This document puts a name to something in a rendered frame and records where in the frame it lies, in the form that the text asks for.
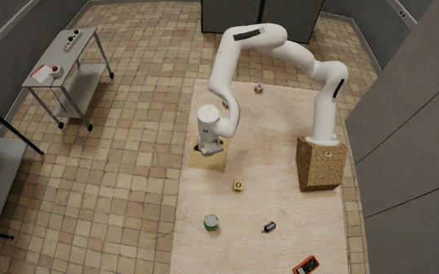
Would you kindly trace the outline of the tan flat mat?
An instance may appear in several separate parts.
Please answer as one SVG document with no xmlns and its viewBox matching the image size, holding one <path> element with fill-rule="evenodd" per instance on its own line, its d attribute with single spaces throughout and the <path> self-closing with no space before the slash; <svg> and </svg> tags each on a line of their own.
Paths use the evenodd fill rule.
<svg viewBox="0 0 439 274">
<path fill-rule="evenodd" d="M 223 138 L 219 139 L 223 141 L 223 152 L 215 153 L 214 156 L 205 157 L 201 155 L 201 152 L 194 151 L 193 149 L 197 145 L 197 135 L 195 134 L 187 166 L 225 172 L 226 158 L 230 140 Z"/>
</svg>

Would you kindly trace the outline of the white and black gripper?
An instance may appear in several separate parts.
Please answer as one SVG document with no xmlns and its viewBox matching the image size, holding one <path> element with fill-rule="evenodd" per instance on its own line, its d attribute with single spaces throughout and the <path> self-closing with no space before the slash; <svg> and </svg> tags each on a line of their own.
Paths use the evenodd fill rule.
<svg viewBox="0 0 439 274">
<path fill-rule="evenodd" d="M 223 141 L 217 137 L 218 144 L 223 144 Z M 201 152 L 201 149 L 204 148 L 204 142 L 200 139 L 199 134 L 197 135 L 197 145 L 194 147 L 194 151 Z M 202 154 L 202 152 L 201 152 Z"/>
</svg>

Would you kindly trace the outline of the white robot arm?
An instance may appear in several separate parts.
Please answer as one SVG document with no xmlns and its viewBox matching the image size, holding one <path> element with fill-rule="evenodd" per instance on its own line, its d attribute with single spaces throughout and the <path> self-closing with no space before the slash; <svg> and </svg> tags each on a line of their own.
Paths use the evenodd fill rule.
<svg viewBox="0 0 439 274">
<path fill-rule="evenodd" d="M 264 48 L 266 46 L 270 47 Z M 306 137 L 305 141 L 323 146 L 339 145 L 334 125 L 338 94 L 348 80 L 346 66 L 338 61 L 318 62 L 303 46 L 287 41 L 287 32 L 280 25 L 255 24 L 229 28 L 222 36 L 208 89 L 227 103 L 230 112 L 228 118 L 222 118 L 215 106 L 204 105 L 199 108 L 197 119 L 199 137 L 204 142 L 204 148 L 201 149 L 203 156 L 223 152 L 222 144 L 217 141 L 218 136 L 226 139 L 235 136 L 240 110 L 230 85 L 241 50 L 253 48 L 261 54 L 297 66 L 312 82 L 325 84 L 323 90 L 315 96 L 312 136 Z"/>
</svg>

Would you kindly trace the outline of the green and yellow striped drink can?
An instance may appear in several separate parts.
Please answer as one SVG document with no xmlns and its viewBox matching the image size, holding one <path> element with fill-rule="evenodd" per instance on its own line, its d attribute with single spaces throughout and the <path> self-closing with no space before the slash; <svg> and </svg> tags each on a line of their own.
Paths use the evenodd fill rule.
<svg viewBox="0 0 439 274">
<path fill-rule="evenodd" d="M 207 229 L 208 231 L 214 231 L 217 228 L 217 225 L 218 218 L 215 215 L 210 214 L 204 218 L 204 227 L 206 226 L 206 229 L 209 228 Z"/>
</svg>

